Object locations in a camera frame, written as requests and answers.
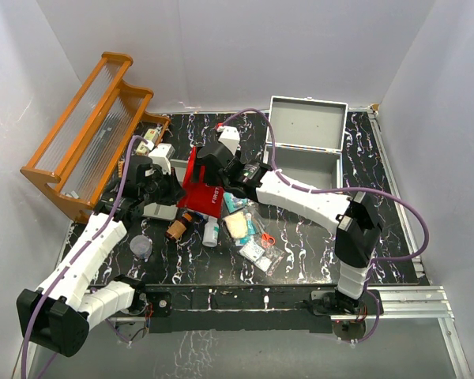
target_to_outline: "brown bottle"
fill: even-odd
[[[178,241],[182,233],[186,231],[188,227],[193,223],[193,217],[188,212],[184,212],[165,232],[165,237],[168,240],[176,242]]]

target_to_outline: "open box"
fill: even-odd
[[[342,187],[342,144],[348,105],[272,96],[269,120],[276,139],[276,164],[290,178],[320,189]],[[270,164],[267,132],[264,161]]]

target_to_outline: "ribbed panel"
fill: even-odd
[[[142,98],[137,98],[130,105],[138,109],[141,101]],[[91,198],[134,115],[118,97],[63,186],[62,193],[71,194],[74,191],[82,200]]]
[[[121,65],[106,63],[98,73],[88,91],[82,96],[81,101],[73,109],[58,134],[50,143],[46,152],[40,157],[35,168],[53,172],[62,161],[63,156],[81,131],[103,94],[109,88],[112,80]]]

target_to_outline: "scissors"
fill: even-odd
[[[272,235],[270,235],[269,233],[265,232],[265,229],[263,228],[263,225],[261,225],[261,223],[259,223],[258,220],[256,220],[254,217],[253,217],[253,220],[258,225],[258,229],[260,229],[261,245],[265,248],[268,248],[272,245],[275,245],[276,244],[276,239]]]

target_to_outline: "table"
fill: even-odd
[[[191,147],[198,142],[216,139],[213,132],[218,122],[230,114],[168,114],[171,126],[164,142],[175,148],[173,159],[188,159]],[[245,114],[233,123],[241,134],[243,160],[261,157],[265,146],[266,125],[256,114]],[[136,134],[144,134],[152,127],[142,123]],[[390,192],[376,137],[366,111],[349,112],[344,136],[343,170],[345,186],[369,186]],[[335,284],[338,278],[337,258],[333,254],[334,236],[319,225],[294,213],[273,206],[259,206],[267,231],[284,250],[285,258],[273,275],[267,276],[238,254],[226,229],[220,229],[216,248],[201,244],[203,223],[195,223],[177,244],[167,242],[164,232],[169,222],[143,219],[135,223],[128,235],[113,249],[92,282],[106,285],[119,274],[127,274],[149,286],[205,285],[252,286],[292,284]],[[398,257],[409,254],[404,231],[392,201],[378,199],[378,211],[384,230],[377,246],[378,256]],[[65,253],[84,230],[74,224],[66,243]],[[139,234],[152,240],[149,261],[139,261],[129,248],[131,239]],[[379,263],[373,271],[371,283],[417,284],[412,262]]]

